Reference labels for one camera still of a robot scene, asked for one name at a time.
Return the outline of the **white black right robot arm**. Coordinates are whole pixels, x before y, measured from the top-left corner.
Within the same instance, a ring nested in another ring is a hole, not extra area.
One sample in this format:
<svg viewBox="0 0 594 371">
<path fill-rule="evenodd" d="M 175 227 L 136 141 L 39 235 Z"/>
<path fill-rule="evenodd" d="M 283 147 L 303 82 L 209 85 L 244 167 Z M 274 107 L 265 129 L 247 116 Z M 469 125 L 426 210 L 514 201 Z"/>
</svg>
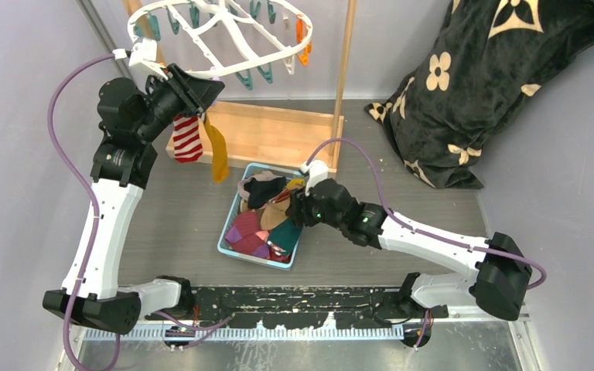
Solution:
<svg viewBox="0 0 594 371">
<path fill-rule="evenodd" d="M 532 276 L 514 239 L 504 233 L 471 237 L 417 223 L 374 203 L 359 202 L 333 179 L 293 190 L 287 211 L 297 226 L 326 224 L 361 247 L 400 252 L 449 269 L 409 273 L 396 305 L 409 318 L 445 306 L 476 306 L 495 318 L 519 318 Z"/>
</svg>

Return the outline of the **dark green sock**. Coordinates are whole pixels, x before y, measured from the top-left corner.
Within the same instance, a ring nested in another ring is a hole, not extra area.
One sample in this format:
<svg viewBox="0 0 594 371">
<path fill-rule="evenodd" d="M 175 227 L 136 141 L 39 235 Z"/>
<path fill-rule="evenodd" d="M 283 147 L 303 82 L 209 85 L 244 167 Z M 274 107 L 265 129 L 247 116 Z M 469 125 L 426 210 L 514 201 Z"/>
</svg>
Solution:
<svg viewBox="0 0 594 371">
<path fill-rule="evenodd" d="M 276 256 L 290 256 L 302 233 L 302 228 L 297 227 L 291 220 L 285 220 L 276 226 L 268 236 L 268 245 Z"/>
</svg>

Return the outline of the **wooden hanger stand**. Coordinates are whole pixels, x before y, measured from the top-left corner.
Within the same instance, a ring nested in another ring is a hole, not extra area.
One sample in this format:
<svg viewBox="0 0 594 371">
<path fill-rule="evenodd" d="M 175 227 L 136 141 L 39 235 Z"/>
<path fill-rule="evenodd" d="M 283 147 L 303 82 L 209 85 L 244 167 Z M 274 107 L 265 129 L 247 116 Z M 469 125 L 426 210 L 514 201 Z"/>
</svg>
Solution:
<svg viewBox="0 0 594 371">
<path fill-rule="evenodd" d="M 298 168 L 307 154 L 324 161 L 329 174 L 336 174 L 339 145 L 327 145 L 323 154 L 317 147 L 343 133 L 341 114 L 347 64 L 357 3 L 347 3 L 340 71 L 334 112 L 321 114 L 284 108 L 218 101 L 207 111 L 213 125 L 227 143 L 228 165 L 241 167 L 246 162 L 262 162 Z M 200 162 L 212 162 L 211 143 L 204 145 Z"/>
</svg>

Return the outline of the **tan brown sock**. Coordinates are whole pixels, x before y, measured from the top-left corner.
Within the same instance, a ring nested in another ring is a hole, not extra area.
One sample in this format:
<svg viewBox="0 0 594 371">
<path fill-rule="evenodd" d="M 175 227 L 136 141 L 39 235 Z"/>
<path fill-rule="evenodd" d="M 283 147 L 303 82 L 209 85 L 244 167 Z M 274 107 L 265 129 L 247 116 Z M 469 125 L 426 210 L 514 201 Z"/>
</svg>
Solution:
<svg viewBox="0 0 594 371">
<path fill-rule="evenodd" d="M 288 219 L 286 211 L 290 207 L 290 198 L 280 201 L 268 201 L 258 210 L 258 222 L 262 230 L 273 230 Z"/>
</svg>

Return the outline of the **black sock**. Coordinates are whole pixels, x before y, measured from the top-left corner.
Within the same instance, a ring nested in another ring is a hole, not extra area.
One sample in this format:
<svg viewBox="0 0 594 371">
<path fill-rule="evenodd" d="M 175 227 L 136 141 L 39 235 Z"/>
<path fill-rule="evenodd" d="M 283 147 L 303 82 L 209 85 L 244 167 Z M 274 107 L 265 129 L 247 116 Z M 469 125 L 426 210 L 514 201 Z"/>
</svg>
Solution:
<svg viewBox="0 0 594 371">
<path fill-rule="evenodd" d="M 243 185 L 244 191 L 249 193 L 247 206 L 250 209 L 260 209 L 270 199 L 279 195 L 285 188 L 288 180 L 286 177 L 278 177 L 271 180 L 259 181 L 252 178 Z"/>
</svg>

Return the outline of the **mustard yellow sock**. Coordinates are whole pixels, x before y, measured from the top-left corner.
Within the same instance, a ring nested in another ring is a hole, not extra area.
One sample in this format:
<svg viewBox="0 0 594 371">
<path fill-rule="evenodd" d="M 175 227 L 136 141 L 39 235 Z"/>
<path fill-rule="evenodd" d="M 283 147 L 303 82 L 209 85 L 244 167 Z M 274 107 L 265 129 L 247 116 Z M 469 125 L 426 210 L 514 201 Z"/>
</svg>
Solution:
<svg viewBox="0 0 594 371">
<path fill-rule="evenodd" d="M 226 139 L 211 123 L 208 115 L 204 116 L 203 126 L 212 148 L 212 178 L 214 182 L 220 183 L 226 180 L 230 174 Z"/>
</svg>

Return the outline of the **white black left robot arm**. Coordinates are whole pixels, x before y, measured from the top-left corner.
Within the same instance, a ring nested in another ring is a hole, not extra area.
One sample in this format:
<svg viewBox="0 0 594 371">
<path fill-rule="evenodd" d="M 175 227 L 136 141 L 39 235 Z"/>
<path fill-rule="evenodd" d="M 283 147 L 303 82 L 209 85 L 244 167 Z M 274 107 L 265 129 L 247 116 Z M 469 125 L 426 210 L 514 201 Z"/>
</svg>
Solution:
<svg viewBox="0 0 594 371">
<path fill-rule="evenodd" d="M 119 335 L 150 315 L 184 319 L 193 313 L 196 300 L 187 279 L 162 275 L 122 286 L 118 271 L 131 218 L 157 157 L 154 140 L 178 117 L 204 113 L 223 89 L 222 82 L 194 77 L 177 65 L 166 68 L 162 78 L 148 77 L 144 90 L 124 77 L 100 88 L 103 138 L 85 181 L 90 208 L 68 274 L 60 288 L 43 296 L 48 312 Z"/>
</svg>

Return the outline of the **red white striped santa sock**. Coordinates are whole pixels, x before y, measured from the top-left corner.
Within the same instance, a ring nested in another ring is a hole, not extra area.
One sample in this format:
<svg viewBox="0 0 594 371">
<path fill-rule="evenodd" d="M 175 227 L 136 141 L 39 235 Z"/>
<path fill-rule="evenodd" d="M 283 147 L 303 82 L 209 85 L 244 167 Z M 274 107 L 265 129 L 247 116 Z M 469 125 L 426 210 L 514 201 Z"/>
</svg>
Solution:
<svg viewBox="0 0 594 371">
<path fill-rule="evenodd" d="M 179 163 L 197 161 L 203 154 L 198 117 L 178 116 L 172 130 L 174 159 Z"/>
</svg>

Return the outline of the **black floral plush blanket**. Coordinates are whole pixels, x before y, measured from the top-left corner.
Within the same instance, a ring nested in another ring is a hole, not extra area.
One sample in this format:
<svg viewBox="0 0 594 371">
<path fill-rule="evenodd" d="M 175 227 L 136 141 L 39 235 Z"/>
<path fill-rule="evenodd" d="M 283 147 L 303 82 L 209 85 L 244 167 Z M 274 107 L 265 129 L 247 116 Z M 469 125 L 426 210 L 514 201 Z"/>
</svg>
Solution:
<svg viewBox="0 0 594 371">
<path fill-rule="evenodd" d="M 594 1 L 452 1 L 422 63 L 365 111 L 414 177 L 482 189 L 484 145 L 593 45 Z"/>
</svg>

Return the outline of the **white plastic sock hanger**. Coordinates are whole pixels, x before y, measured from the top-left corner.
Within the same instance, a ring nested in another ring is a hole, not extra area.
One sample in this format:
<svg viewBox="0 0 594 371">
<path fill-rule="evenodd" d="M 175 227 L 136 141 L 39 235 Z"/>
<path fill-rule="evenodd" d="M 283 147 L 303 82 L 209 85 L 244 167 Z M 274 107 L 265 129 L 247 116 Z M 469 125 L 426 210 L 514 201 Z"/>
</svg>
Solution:
<svg viewBox="0 0 594 371">
<path fill-rule="evenodd" d="M 309 62 L 312 20 L 287 1 L 126 4 L 129 16 L 125 25 L 132 46 L 142 37 L 154 39 L 158 44 L 156 60 L 164 65 L 166 74 L 170 62 L 159 48 L 164 31 L 183 41 L 194 54 L 185 72 L 214 80 L 235 77 L 249 90 L 255 73 L 273 83 L 275 66 L 283 66 L 292 75 L 298 64 Z"/>
</svg>

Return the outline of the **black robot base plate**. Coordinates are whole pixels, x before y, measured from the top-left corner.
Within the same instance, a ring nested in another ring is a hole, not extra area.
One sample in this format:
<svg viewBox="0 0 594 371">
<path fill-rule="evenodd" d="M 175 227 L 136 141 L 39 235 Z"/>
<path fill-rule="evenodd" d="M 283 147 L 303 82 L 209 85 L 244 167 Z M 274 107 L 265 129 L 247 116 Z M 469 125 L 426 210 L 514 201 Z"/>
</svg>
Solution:
<svg viewBox="0 0 594 371">
<path fill-rule="evenodd" d="M 425 310 L 390 287 L 198 287 L 185 309 L 148 320 L 169 322 L 162 339 L 183 349 L 191 340 L 307 341 L 397 339 L 424 346 L 445 305 Z"/>
</svg>

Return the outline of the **maroon purple sock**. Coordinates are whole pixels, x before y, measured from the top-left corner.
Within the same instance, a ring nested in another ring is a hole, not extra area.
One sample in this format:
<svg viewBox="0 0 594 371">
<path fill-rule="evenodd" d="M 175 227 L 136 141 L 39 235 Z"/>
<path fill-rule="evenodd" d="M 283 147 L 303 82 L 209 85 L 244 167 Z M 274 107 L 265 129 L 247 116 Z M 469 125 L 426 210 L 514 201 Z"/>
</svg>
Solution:
<svg viewBox="0 0 594 371">
<path fill-rule="evenodd" d="M 244 255 L 268 259 L 270 257 L 267 239 L 269 232 L 262 230 L 255 211 L 247 211 L 237 215 L 224 235 L 230 248 Z"/>
</svg>

